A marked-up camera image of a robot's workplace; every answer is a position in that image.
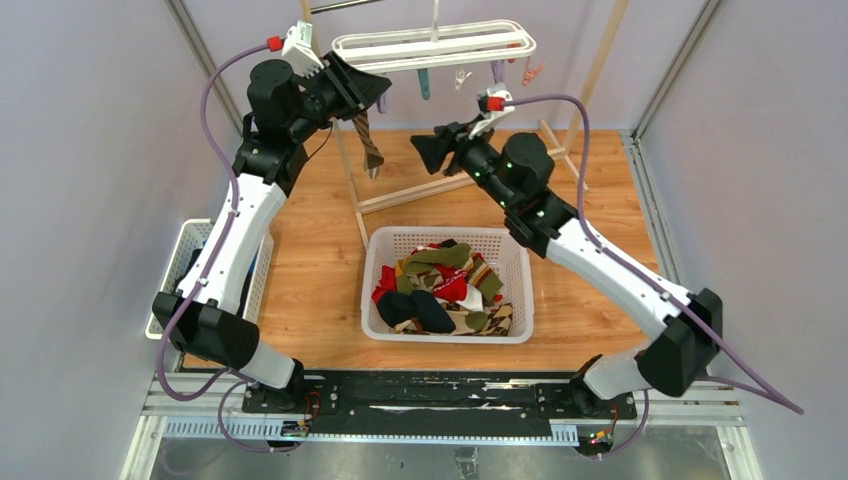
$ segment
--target wooden table surface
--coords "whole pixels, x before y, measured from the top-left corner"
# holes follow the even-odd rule
[[[442,178],[427,175],[409,144],[412,133],[423,132],[373,133],[386,157],[375,182],[362,171],[362,146],[355,133],[344,133],[360,200]],[[498,132],[493,144],[500,148],[510,133]],[[308,152],[323,135],[310,139]],[[582,145],[581,133],[571,155],[578,166]],[[593,132],[590,150],[588,218],[610,241],[656,271],[618,132]],[[576,182],[565,165],[557,165],[550,187],[575,204]],[[365,225],[369,235],[388,225],[503,228],[503,213],[472,185],[368,214]],[[271,234],[275,246],[259,316],[262,338],[307,368],[574,370],[595,354],[615,353],[645,339],[594,287],[532,254],[535,330],[526,343],[444,345],[368,338],[359,311],[365,249],[335,138],[304,168],[291,198],[274,219]],[[186,366],[204,364],[185,361]]]

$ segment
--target wall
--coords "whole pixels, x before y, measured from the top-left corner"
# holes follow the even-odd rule
[[[807,410],[743,395],[764,477],[844,478],[848,4],[728,0],[717,15],[647,162],[686,282],[722,295],[725,338]]]
[[[314,5],[334,3],[314,1]],[[689,31],[704,0],[631,0],[589,112],[598,128],[629,128],[654,93],[671,59]],[[498,18],[518,21],[539,44],[531,64],[545,69],[528,87],[521,87],[524,61],[507,65],[507,84],[515,97],[567,92],[578,95],[606,25],[613,0],[442,0],[442,25]],[[254,0],[209,2],[186,0],[186,5],[216,63],[264,41],[284,35],[301,18],[300,2]],[[322,49],[339,35],[429,27],[430,0],[391,0],[323,13],[314,22]],[[251,65],[225,74],[243,113],[250,110],[244,95]],[[421,99],[416,72],[389,74],[394,85],[387,101],[389,113],[372,108],[374,128],[432,128],[476,114],[476,92],[492,84],[488,63],[467,66],[473,72],[460,93],[454,91],[453,67],[430,70],[432,97]],[[542,104],[523,107],[506,127],[537,128],[540,118],[564,127],[572,107]]]
[[[204,77],[161,1],[6,2],[0,64],[0,477],[117,478],[169,252],[224,194]]]

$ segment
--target gray floor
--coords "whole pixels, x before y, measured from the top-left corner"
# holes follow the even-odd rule
[[[623,441],[632,427],[619,426]],[[151,478],[174,478],[162,466],[190,471],[179,478],[320,480],[675,479],[723,480],[729,475],[715,429],[650,427],[620,455],[601,464],[560,447],[458,447],[370,443],[306,443],[288,454],[256,454],[223,440],[168,440]]]

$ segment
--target wooden stand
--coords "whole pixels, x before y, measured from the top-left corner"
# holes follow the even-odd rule
[[[621,25],[621,19],[624,17],[624,12],[625,10],[627,10],[628,3],[629,0],[616,0],[615,4],[612,7],[612,11],[610,12],[609,19],[607,20],[607,24],[604,29],[603,37],[601,38],[601,44],[598,47],[598,51],[595,53],[595,59],[592,61],[592,66],[589,69],[589,74],[586,77],[586,82],[583,84],[583,89],[580,92],[579,98],[584,105],[588,106],[589,101],[592,98],[592,93],[595,90],[595,85],[598,83],[598,78],[600,78],[601,70],[603,69],[604,63],[606,63],[607,55],[609,54],[609,51],[612,47],[613,40],[615,40],[615,35],[616,33],[618,33],[618,27],[619,25]],[[312,12],[311,7],[309,5],[309,0],[300,0],[300,6],[303,11],[303,20],[313,24],[314,32],[315,25],[312,22]],[[312,50],[315,52],[316,55],[320,56],[321,50],[318,47],[317,36],[314,33],[312,35]],[[568,166],[569,170],[571,170],[571,173],[574,175],[575,179],[579,177],[579,172],[577,170],[577,167],[571,161],[571,158],[568,154],[571,151],[571,146],[577,136],[577,131],[580,129],[580,122],[580,112],[575,112],[571,118],[571,122],[568,125],[565,141],[562,144],[559,143],[559,140],[556,138],[553,130],[551,130],[550,125],[548,125],[546,121],[542,120],[541,122],[539,122],[539,128],[542,130],[542,133],[546,137],[548,137],[548,140],[555,146],[555,148],[548,150],[548,155],[550,155],[554,159],[562,159]],[[422,198],[427,198],[432,195],[456,190],[458,188],[462,188],[474,183],[474,181],[468,175],[459,174],[453,177],[436,180],[433,182],[425,183],[423,185],[418,185],[416,187],[392,192],[369,200],[360,201],[359,195],[356,191],[356,185],[353,181],[350,160],[347,156],[347,151],[344,145],[344,139],[342,138],[341,129],[339,128],[339,124],[336,120],[333,120],[333,129],[335,130],[336,141],[339,144],[339,153],[342,157],[342,164],[345,169],[345,177],[347,179],[348,187],[350,189],[350,197],[353,202],[354,214],[356,215],[356,223],[357,225],[359,225],[359,233],[362,237],[362,243],[365,245],[366,249],[368,248],[368,233],[365,231],[365,222],[362,219],[363,215],[394,207],[397,205],[403,205],[405,203],[409,203]],[[583,185],[584,189],[588,191],[589,186],[586,185],[585,182]]]

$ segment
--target perforated basket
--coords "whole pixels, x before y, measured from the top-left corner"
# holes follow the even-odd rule
[[[513,315],[506,337],[464,337],[448,335],[399,335],[386,325],[371,300],[379,284],[383,265],[394,265],[409,256],[419,245],[439,243],[452,238],[480,252],[504,282],[504,302],[512,303]],[[533,334],[533,283],[530,256],[509,232],[497,228],[460,227],[383,227],[371,235],[362,281],[362,330],[375,340],[427,343],[516,344]]]
[[[177,244],[174,245],[174,251],[171,252],[171,260],[168,262],[165,278],[159,285],[160,292],[173,293],[177,287],[177,278],[188,269],[191,252],[197,248],[203,248],[203,242],[212,234],[212,227],[212,220],[208,218],[192,219],[183,223]],[[262,292],[265,290],[265,279],[268,277],[268,269],[271,267],[271,252],[273,250],[274,239],[270,232],[266,232],[259,244],[256,263],[253,266],[253,276],[250,278],[250,285],[247,289],[247,306],[244,308],[244,319],[251,323],[256,323],[259,320],[259,307],[262,304]],[[162,338],[162,327],[152,313],[147,319],[147,328],[144,334],[147,338],[154,340]]]

